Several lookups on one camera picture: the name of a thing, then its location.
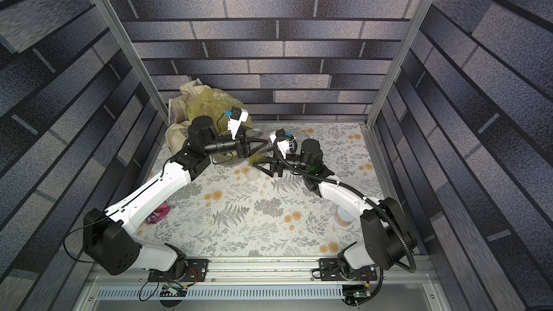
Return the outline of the clear jar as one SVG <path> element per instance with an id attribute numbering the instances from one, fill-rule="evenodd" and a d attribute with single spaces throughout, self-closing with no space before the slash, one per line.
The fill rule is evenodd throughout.
<path id="1" fill-rule="evenodd" d="M 261 128 L 253 128 L 246 132 L 246 137 L 253 139 L 253 142 L 250 143 L 251 152 L 247 158 L 249 167 L 253 167 L 256 162 L 272 155 L 272 143 L 269 134 L 270 132 Z"/>

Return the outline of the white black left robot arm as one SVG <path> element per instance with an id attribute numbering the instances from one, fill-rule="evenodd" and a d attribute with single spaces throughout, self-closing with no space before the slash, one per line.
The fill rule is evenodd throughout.
<path id="1" fill-rule="evenodd" d="M 132 235 L 172 194 L 206 170 L 212 155 L 234 152 L 239 158 L 248 158 L 268 144 L 265 139 L 249 137 L 247 130 L 233 120 L 230 133 L 220 135 L 211 117 L 195 118 L 188 129 L 189 137 L 161 172 L 106 210 L 93 209 L 85 215 L 84 253 L 111 275 L 148 269 L 166 279 L 180 280 L 188 271 L 187 258 L 180 249 L 168 243 L 141 243 Z"/>

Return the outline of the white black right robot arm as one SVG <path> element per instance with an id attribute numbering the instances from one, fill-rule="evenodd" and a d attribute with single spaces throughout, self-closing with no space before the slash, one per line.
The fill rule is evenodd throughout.
<path id="1" fill-rule="evenodd" d="M 302 142 L 299 154 L 295 138 L 288 133 L 270 137 L 273 156 L 257 161 L 254 166 L 270 177 L 282 177 L 285 170 L 301 176 L 307 189 L 318 197 L 337 204 L 360 221 L 363 241 L 348 246 L 338 254 L 343 274 L 366 266 L 388 270 L 398 266 L 407 272 L 416 271 L 413 249 L 417 241 L 401 206 L 388 197 L 379 200 L 361 193 L 341 181 L 323 162 L 323 152 L 317 140 Z"/>

